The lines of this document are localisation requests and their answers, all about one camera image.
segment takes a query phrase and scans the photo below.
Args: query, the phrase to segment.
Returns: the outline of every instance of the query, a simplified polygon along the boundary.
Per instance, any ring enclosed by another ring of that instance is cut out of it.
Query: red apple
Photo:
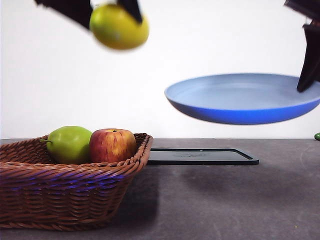
[[[137,143],[129,130],[106,128],[93,132],[89,149],[93,163],[118,163],[135,155]]]

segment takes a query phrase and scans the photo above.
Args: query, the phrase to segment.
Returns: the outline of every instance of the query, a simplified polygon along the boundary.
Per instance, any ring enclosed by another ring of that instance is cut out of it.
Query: black tray
[[[255,156],[234,148],[151,148],[149,165],[257,165]]]

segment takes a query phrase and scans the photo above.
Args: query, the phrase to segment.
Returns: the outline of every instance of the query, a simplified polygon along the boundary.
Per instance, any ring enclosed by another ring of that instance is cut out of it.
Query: yellow lemon
[[[105,46],[118,50],[133,49],[144,44],[149,36],[145,16],[138,23],[122,6],[106,4],[93,10],[90,30]]]

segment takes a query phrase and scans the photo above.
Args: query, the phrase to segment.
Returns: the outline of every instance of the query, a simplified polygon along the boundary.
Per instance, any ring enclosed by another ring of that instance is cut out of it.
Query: green pear
[[[46,142],[50,156],[59,164],[90,162],[89,142],[92,132],[81,126],[63,126],[41,139]]]

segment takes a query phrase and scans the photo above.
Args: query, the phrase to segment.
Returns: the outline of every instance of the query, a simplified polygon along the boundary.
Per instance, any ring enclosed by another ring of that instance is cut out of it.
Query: blue frying pan
[[[298,81],[279,74],[220,74],[175,83],[164,94],[177,110],[196,119],[268,124],[299,117],[320,104],[320,82],[298,92]]]

